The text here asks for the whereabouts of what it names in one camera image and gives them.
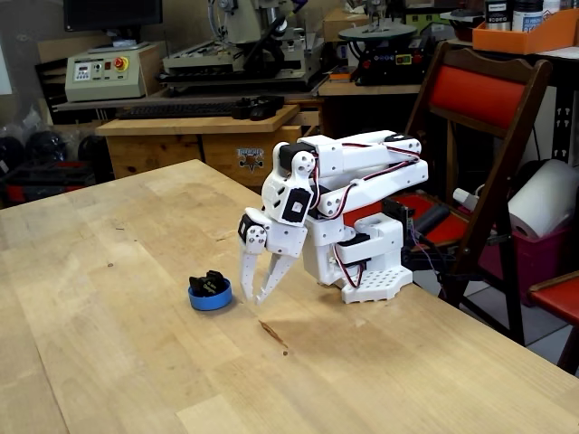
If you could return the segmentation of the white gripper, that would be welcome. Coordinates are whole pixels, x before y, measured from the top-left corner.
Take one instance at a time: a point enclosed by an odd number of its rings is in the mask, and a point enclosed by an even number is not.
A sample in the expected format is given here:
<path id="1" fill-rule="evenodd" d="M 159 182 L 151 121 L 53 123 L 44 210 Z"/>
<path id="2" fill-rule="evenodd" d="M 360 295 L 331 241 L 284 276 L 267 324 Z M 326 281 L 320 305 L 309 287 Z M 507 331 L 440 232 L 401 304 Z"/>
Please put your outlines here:
<path id="1" fill-rule="evenodd" d="M 245 298 L 253 300 L 253 278 L 257 259 L 266 250 L 271 261 L 261 290 L 255 297 L 260 305 L 277 287 L 299 257 L 307 235 L 305 226 L 277 222 L 264 212 L 246 208 L 238 227 L 241 246 L 240 284 Z"/>

